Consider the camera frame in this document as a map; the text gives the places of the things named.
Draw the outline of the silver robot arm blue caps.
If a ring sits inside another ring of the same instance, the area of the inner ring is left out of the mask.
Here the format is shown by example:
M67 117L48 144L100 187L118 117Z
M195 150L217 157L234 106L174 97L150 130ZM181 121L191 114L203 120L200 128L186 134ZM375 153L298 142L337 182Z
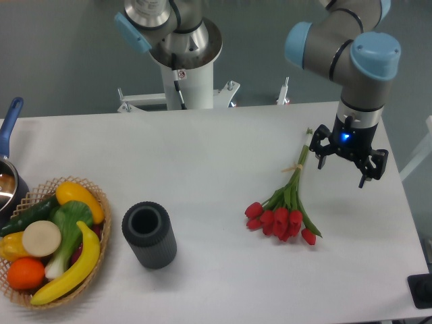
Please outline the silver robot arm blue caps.
M355 164L361 180L379 180L388 152L372 141L401 56L399 42L376 26L389 1L324 1L328 16L319 24L297 23L284 55L294 65L342 87L332 128L319 126L310 143L319 165L330 155ZM126 1L114 18L123 39L149 53L161 69L167 108L211 109L213 64L223 41L200 1Z

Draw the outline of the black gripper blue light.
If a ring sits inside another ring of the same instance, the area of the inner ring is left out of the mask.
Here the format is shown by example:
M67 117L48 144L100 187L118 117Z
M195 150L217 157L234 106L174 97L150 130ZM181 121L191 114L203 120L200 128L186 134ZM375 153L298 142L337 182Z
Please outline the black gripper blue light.
M309 150L319 160L319 169L324 167L327 156L333 154L349 161L358 161L357 168L362 174L358 187L363 188L366 182L381 179L389 156L386 149L372 148L376 129L377 124L356 128L352 117L348 118L348 125L336 117L332 132L323 124L315 130Z

